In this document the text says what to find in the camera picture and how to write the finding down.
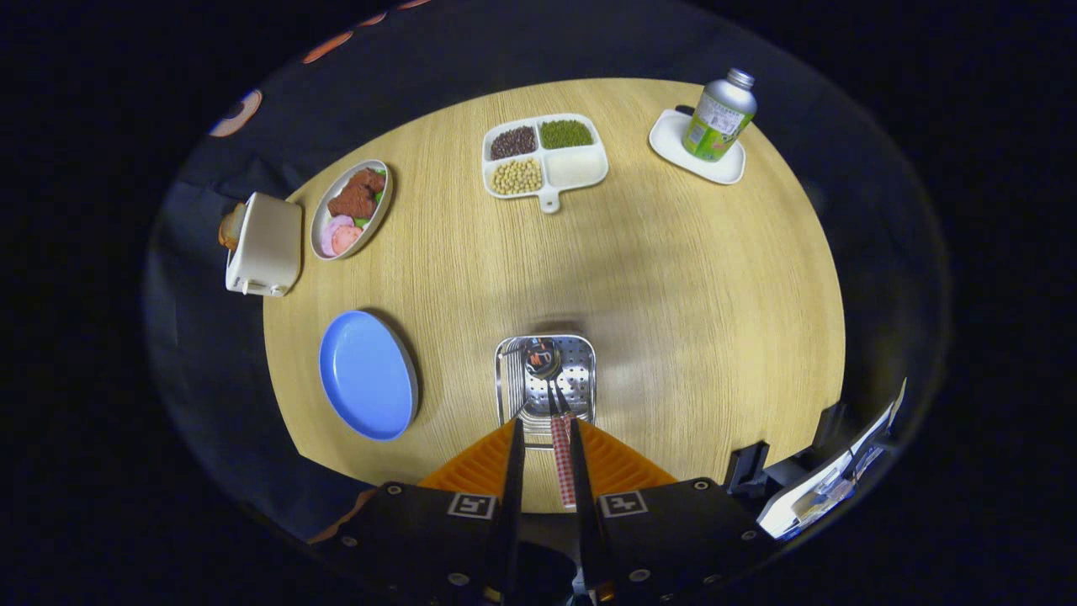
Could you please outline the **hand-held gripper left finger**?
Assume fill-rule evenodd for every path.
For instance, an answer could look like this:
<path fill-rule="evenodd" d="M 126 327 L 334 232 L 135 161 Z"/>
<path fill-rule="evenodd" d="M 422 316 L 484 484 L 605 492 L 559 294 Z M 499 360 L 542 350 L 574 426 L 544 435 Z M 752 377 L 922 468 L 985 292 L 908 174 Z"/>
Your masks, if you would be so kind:
<path fill-rule="evenodd" d="M 513 419 L 418 484 L 389 481 L 335 538 L 335 567 L 392 605 L 491 605 L 513 589 L 526 461 Z"/>

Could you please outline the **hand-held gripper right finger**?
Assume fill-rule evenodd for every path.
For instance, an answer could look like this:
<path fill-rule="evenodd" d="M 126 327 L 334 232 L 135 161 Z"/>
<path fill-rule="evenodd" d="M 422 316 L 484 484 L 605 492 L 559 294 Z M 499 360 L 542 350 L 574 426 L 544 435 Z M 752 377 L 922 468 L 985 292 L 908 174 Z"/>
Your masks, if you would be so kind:
<path fill-rule="evenodd" d="M 581 419 L 570 460 L 582 579 L 599 605 L 713 605 L 771 560 L 771 535 L 711 479 L 679 481 Z"/>

